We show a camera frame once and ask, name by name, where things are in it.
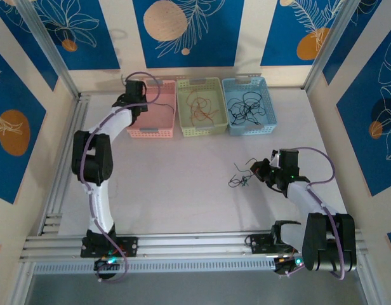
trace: pink basket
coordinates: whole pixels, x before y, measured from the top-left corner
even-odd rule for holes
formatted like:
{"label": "pink basket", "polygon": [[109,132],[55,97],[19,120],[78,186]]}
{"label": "pink basket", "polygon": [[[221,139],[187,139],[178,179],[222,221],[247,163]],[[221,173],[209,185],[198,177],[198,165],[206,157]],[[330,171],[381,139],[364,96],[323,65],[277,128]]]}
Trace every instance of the pink basket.
{"label": "pink basket", "polygon": [[[153,100],[157,95],[157,83],[146,80],[146,99]],[[176,82],[158,81],[161,94],[157,104],[149,105],[147,112],[142,112],[136,122],[128,127],[133,138],[173,138],[176,117]]]}

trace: plastic basket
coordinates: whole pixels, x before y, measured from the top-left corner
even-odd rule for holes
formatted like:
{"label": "plastic basket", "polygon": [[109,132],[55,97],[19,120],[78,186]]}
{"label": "plastic basket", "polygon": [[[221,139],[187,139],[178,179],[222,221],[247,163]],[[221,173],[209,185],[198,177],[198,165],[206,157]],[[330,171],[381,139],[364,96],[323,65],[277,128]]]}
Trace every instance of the plastic basket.
{"label": "plastic basket", "polygon": [[[266,81],[264,78],[226,78],[222,80],[225,102],[228,109],[229,117],[229,134],[230,135],[263,135],[271,133],[277,125],[276,115],[272,105]],[[260,105],[264,109],[261,114],[255,114],[252,121],[235,124],[235,117],[230,111],[236,99],[242,100],[242,96],[247,92],[256,92],[262,96]]]}
{"label": "plastic basket", "polygon": [[[176,82],[157,81],[161,94],[157,104],[149,105],[147,112],[141,112],[135,123],[128,127],[133,138],[172,138],[176,117]],[[157,95],[157,83],[146,80],[146,99],[153,100]]]}
{"label": "plastic basket", "polygon": [[[216,111],[211,119],[205,117],[204,120],[192,118],[194,112],[191,103],[196,97],[211,101],[209,112],[205,110],[207,113]],[[224,133],[227,129],[228,113],[223,99],[221,82],[218,78],[178,80],[177,107],[180,127],[184,137]]]}

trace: blue basket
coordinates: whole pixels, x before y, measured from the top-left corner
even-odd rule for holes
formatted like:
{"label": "blue basket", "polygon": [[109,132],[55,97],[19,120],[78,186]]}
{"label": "blue basket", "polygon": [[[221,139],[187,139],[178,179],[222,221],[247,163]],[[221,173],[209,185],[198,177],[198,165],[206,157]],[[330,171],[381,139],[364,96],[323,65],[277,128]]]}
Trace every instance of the blue basket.
{"label": "blue basket", "polygon": [[[227,104],[230,135],[264,135],[273,131],[277,125],[277,119],[264,78],[225,78],[222,80],[222,87]],[[233,115],[236,115],[235,112],[239,110],[237,108],[239,104],[235,106],[234,104],[242,100],[245,93],[248,93],[245,99],[250,98],[249,101],[257,102],[253,98],[259,100],[257,94],[262,96],[259,101],[260,108],[253,110],[253,116],[251,113],[248,114],[251,121],[239,120]]]}

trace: white table surface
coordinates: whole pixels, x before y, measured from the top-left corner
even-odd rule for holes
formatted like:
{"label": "white table surface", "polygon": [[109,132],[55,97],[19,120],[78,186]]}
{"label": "white table surface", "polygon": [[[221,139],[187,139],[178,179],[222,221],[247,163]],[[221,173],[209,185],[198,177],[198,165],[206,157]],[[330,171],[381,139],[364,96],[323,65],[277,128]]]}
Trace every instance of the white table surface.
{"label": "white table surface", "polygon": [[[112,143],[114,171],[110,208],[118,233],[207,233],[270,229],[275,220],[300,220],[292,202],[255,177],[230,188],[229,179],[251,158],[269,158],[273,149],[311,146],[325,151],[305,91],[271,88],[278,124],[270,135],[184,138],[178,118],[172,139],[132,139],[121,132]],[[92,95],[84,122],[97,124],[116,94]],[[300,175],[324,180],[331,168],[321,155],[300,151]],[[315,186],[327,204],[346,212],[335,181]],[[89,222],[88,197],[70,173],[59,234],[83,235]]]}

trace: light green basket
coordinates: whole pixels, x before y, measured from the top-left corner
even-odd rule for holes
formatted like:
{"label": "light green basket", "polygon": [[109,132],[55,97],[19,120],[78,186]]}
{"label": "light green basket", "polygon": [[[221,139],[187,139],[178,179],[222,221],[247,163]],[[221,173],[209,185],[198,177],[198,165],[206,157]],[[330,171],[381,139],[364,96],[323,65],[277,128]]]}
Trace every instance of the light green basket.
{"label": "light green basket", "polygon": [[[224,133],[228,126],[227,106],[223,98],[221,82],[218,78],[197,78],[197,79],[182,79],[177,81],[177,108],[178,117],[180,119],[180,127],[184,137],[194,137],[196,135],[215,135]],[[191,120],[192,112],[187,105],[192,102],[195,97],[202,97],[211,101],[211,112],[219,110],[211,120],[205,119],[198,121]]]}

